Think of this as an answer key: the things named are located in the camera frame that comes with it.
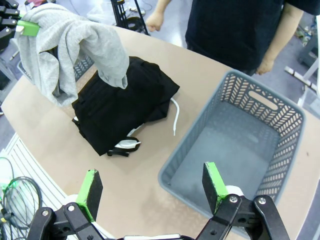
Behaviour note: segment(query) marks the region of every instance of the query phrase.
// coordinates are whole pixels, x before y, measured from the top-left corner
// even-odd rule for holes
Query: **laundry basket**
[[[73,66],[74,71],[74,78],[75,81],[78,81],[83,74],[94,64],[94,61],[89,57],[86,56],[83,60],[79,60],[76,62],[76,64]],[[27,71],[24,69],[24,66],[22,65],[22,62],[20,61],[17,65],[17,68],[20,70],[20,72],[31,81],[31,76]]]
[[[215,162],[226,185],[248,199],[277,203],[304,129],[303,111],[251,77],[230,71],[160,170],[160,185],[204,216],[204,162]]]

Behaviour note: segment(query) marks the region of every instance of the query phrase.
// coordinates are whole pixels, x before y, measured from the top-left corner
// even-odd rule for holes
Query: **green clip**
[[[228,195],[226,185],[214,162],[204,163],[202,185],[212,214],[214,214],[221,201]]]
[[[91,222],[96,221],[102,190],[99,172],[96,169],[89,170],[75,202]]]
[[[37,36],[40,26],[37,23],[29,22],[29,21],[22,21],[19,20],[17,23],[18,26],[23,27],[22,35],[24,36]]]

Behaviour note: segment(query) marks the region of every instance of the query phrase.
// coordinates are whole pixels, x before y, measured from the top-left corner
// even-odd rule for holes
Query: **gray cloth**
[[[51,102],[62,107],[78,98],[73,66],[84,55],[92,58],[104,82],[127,87],[129,57],[111,26],[53,3],[34,8],[22,20],[40,26],[37,36],[18,37],[23,68]],[[56,46],[58,59],[47,52]]]

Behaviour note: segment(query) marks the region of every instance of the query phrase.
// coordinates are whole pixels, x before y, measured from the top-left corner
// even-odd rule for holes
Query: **wire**
[[[153,9],[152,5],[148,2],[145,2],[145,0],[141,0],[141,2],[143,2],[145,5],[148,5],[150,7],[148,10],[144,10],[145,12],[149,12]]]
[[[174,123],[173,123],[173,136],[176,135],[176,128],[177,128],[177,121],[178,121],[178,117],[179,117],[179,113],[180,113],[180,107],[179,104],[176,102],[176,100],[174,100],[173,98],[170,99],[175,107],[176,107],[176,114],[175,114],[175,118],[174,118]]]
[[[135,11],[130,10],[130,13],[128,15],[126,15],[126,17],[130,17],[133,13],[135,13]]]
[[[31,188],[26,185],[26,183],[29,183],[31,186],[33,186],[34,188],[34,192],[36,192],[37,194],[37,197],[38,197],[38,206],[37,208],[41,208],[42,207],[42,204],[43,204],[43,199],[42,199],[42,193],[41,193],[41,190],[40,190],[40,187],[39,185],[30,177],[27,177],[27,176],[19,176],[19,177],[16,177],[14,179],[12,179],[10,181],[10,183],[8,184],[8,186],[6,187],[6,189],[4,190],[3,192],[3,208],[6,209],[7,212],[11,212],[13,213],[13,217],[8,221],[9,224],[10,224],[10,231],[11,231],[11,235],[12,235],[12,226],[17,228],[18,231],[22,234],[22,238],[23,239],[26,239],[26,235],[22,232],[22,230],[28,230],[31,226],[31,222],[32,222],[32,219],[35,215],[35,212],[36,212],[36,209],[32,212],[31,210],[29,210],[29,212],[31,213],[32,217],[30,217],[30,223],[28,222],[28,210],[27,210],[27,204],[24,200],[24,197],[21,193],[21,185],[18,185],[18,187],[20,187],[20,189],[18,189],[17,187],[17,183],[21,182],[22,185],[28,189],[28,191],[30,192],[31,196],[32,196],[32,199],[33,199],[33,206],[34,208],[36,208],[36,200],[33,196],[33,193],[32,193],[32,190]],[[15,210],[18,210],[18,207],[20,208],[23,208],[23,206],[21,206],[19,204],[19,201],[14,201],[13,200],[13,193],[17,193],[17,195],[19,196],[19,198],[21,199],[21,201],[23,202],[23,205],[25,207],[25,220],[24,220],[24,217],[22,216],[22,214],[20,214],[20,216],[23,218],[21,219],[20,217],[17,216],[17,214],[15,214]]]
[[[10,161],[8,158],[4,157],[4,156],[0,156],[0,160],[1,160],[1,159],[7,160],[7,162],[10,164],[11,172],[12,172],[12,178],[14,179],[14,178],[15,178],[14,167],[12,166],[11,161]]]
[[[7,240],[6,229],[3,224],[0,224],[0,240]]]
[[[69,0],[71,6],[73,7],[73,10],[76,12],[76,14],[80,15],[77,9],[75,8],[75,5],[73,4],[72,0]]]

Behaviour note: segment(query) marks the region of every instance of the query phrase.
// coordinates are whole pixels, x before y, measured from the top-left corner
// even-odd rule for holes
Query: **table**
[[[158,173],[230,68],[159,39],[115,29],[130,56],[157,63],[181,86],[174,97],[180,105],[176,136],[172,105],[166,119],[138,130],[142,144],[129,158],[100,157],[69,114],[45,99],[24,77],[3,103],[3,111],[30,152],[67,194],[79,191],[87,170],[99,170],[104,189],[97,223],[116,238],[168,233],[196,237],[207,219],[163,190]],[[277,205],[291,239],[296,239],[303,225],[320,177],[320,122],[308,112],[305,115],[297,159]],[[243,238],[230,233],[228,239]]]

